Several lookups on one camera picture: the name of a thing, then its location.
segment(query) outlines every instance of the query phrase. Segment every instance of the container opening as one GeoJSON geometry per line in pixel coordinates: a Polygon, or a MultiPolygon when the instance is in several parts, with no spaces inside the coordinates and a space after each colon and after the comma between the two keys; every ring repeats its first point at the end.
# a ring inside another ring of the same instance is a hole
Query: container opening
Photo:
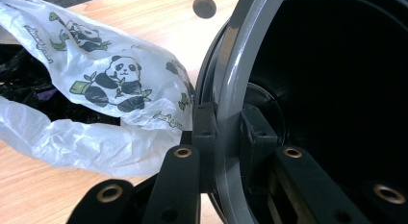
{"type": "Polygon", "coordinates": [[[407,187],[407,34],[369,1],[286,0],[249,82],[273,98],[260,109],[285,144],[308,150],[335,181],[407,187]]]}

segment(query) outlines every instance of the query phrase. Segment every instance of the panda print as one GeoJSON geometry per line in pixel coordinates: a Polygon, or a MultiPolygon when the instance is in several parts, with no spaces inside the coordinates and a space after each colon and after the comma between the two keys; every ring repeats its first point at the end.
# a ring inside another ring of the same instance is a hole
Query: panda print
{"type": "Polygon", "coordinates": [[[77,24],[76,22],[69,20],[66,24],[63,20],[54,12],[49,14],[50,21],[59,21],[71,34],[71,37],[61,30],[58,41],[51,41],[51,45],[57,51],[66,51],[66,42],[73,38],[77,45],[87,52],[92,52],[94,50],[108,50],[108,45],[111,44],[110,41],[103,41],[99,36],[99,31],[96,29],[91,29],[88,26],[77,24]]]}
{"type": "Polygon", "coordinates": [[[122,112],[144,108],[140,83],[141,66],[131,57],[113,56],[104,72],[85,76],[88,83],[77,81],[70,92],[84,94],[91,103],[105,108],[117,106],[122,112]]]}

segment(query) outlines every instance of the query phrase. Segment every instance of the wooden table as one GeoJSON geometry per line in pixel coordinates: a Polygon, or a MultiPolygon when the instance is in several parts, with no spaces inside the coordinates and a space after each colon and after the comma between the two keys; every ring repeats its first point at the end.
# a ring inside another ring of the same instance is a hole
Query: wooden table
{"type": "MultiPolygon", "coordinates": [[[[94,0],[70,9],[172,52],[195,85],[200,65],[238,0],[214,0],[217,13],[198,17],[194,0],[94,0]]],[[[83,169],[60,169],[22,156],[0,140],[0,223],[65,223],[94,185],[111,177],[83,169]]],[[[123,178],[134,185],[146,177],[123,178]]],[[[220,223],[202,196],[202,223],[220,223]]]]}

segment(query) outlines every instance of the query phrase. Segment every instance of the trash bin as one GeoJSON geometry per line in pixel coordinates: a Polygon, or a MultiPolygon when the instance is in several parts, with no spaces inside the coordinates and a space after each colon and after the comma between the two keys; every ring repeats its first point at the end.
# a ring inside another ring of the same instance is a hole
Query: trash bin
{"type": "Polygon", "coordinates": [[[243,103],[261,110],[280,144],[306,149],[357,205],[371,182],[391,185],[385,197],[406,194],[407,15],[408,0],[240,0],[208,51],[195,97],[217,104],[222,215],[254,220],[237,184],[243,103]]]}

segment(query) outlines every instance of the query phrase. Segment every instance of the white plastic bag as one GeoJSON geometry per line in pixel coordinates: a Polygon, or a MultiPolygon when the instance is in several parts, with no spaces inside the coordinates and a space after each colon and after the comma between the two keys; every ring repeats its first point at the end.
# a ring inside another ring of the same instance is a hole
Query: white plastic bag
{"type": "Polygon", "coordinates": [[[121,121],[51,122],[0,97],[0,138],[20,153],[56,166],[149,175],[191,129],[192,87],[165,49],[41,0],[0,0],[0,26],[47,67],[72,103],[121,121]]]}

